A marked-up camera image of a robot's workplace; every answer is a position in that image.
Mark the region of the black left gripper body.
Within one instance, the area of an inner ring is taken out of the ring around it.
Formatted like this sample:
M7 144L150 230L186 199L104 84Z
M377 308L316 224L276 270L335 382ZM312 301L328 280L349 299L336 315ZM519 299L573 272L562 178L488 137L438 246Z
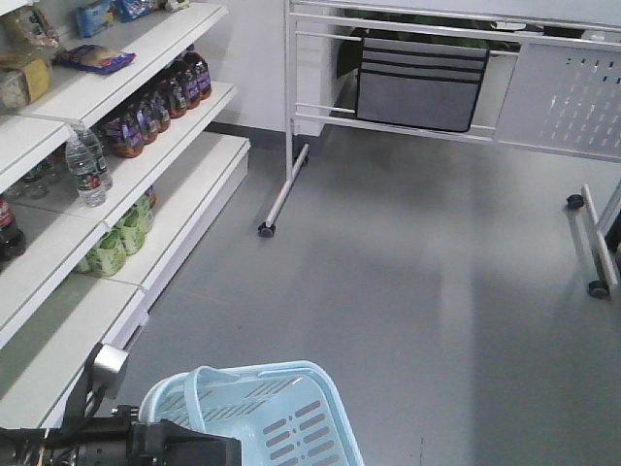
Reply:
M186 429L170 420L137 422L131 430L127 465L242 464L242 442Z

